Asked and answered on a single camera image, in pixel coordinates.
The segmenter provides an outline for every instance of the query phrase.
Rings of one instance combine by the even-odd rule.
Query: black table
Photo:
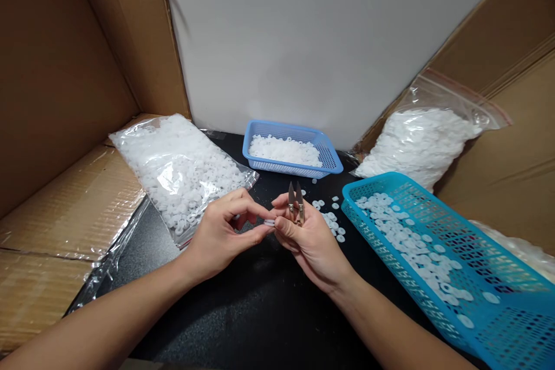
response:
[[[248,166],[242,155],[243,136],[226,134],[212,141]],[[309,178],[260,171],[250,193],[270,208],[270,202],[287,191],[289,181],[298,180],[309,202],[323,199],[323,211],[332,211],[331,197],[339,196],[341,203],[343,186],[357,180],[349,174],[353,167],[348,160],[341,159],[343,173],[328,175],[316,184]],[[346,230],[346,241],[340,247],[354,269],[414,321],[439,336],[341,209],[333,212]],[[104,280],[98,295],[155,270],[178,254],[150,204],[121,256],[119,270],[112,280]],[[341,312],[273,235],[178,301],[131,357],[223,369],[380,368]]]

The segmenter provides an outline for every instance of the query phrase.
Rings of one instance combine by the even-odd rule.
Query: cardboard box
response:
[[[191,115],[167,0],[1,3],[6,353],[64,315],[145,195],[108,134]]]
[[[490,99],[514,122],[467,146],[436,195],[464,217],[555,255],[555,0],[482,0],[426,67]],[[399,100],[357,151],[370,151]]]
[[[0,351],[9,352],[62,317],[144,196],[108,133],[137,115],[191,113],[167,0],[1,1]],[[552,254],[554,42],[554,0],[483,0],[430,61],[515,121],[477,140],[439,197]]]

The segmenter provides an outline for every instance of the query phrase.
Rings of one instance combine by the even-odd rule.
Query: snips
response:
[[[298,203],[298,208],[295,207],[295,201]],[[305,224],[305,204],[302,199],[301,185],[299,185],[298,181],[296,194],[293,190],[293,182],[289,182],[289,214],[290,220],[296,225],[302,227]]]

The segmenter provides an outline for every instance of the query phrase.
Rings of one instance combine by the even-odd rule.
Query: mesh basket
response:
[[[315,166],[292,164],[288,162],[280,162],[272,159],[264,159],[251,156],[249,154],[250,142],[254,135],[268,136],[271,134],[278,139],[287,139],[304,143],[312,143],[320,152],[318,159],[322,162],[321,168]],[[272,171],[280,173],[288,173],[290,175],[306,176],[320,179],[330,173],[343,172],[343,165],[337,156],[333,145],[328,136],[319,130],[308,127],[300,127],[290,124],[273,123],[271,121],[251,120],[247,125],[245,139],[243,141],[243,156],[249,160],[249,166],[253,169],[262,169],[263,171]]]
[[[432,236],[462,265],[449,277],[473,301],[452,306],[439,299],[355,204],[374,193],[393,198],[414,219],[413,232]],[[348,184],[343,196],[343,212],[447,341],[492,369],[554,368],[555,285],[405,175],[390,172]],[[484,292],[498,295],[500,303],[488,302]],[[474,328],[457,315],[469,317]]]

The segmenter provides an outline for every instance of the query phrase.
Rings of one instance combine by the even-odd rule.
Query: clear plastic bag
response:
[[[510,124],[493,103],[427,69],[416,77],[352,174],[400,172],[432,192],[467,140]]]
[[[555,257],[544,253],[541,247],[534,246],[526,240],[517,237],[507,237],[479,221],[470,220],[470,222],[551,283],[555,283]]]
[[[258,173],[235,162],[181,114],[141,121],[110,135],[178,247],[189,243],[211,201]]]

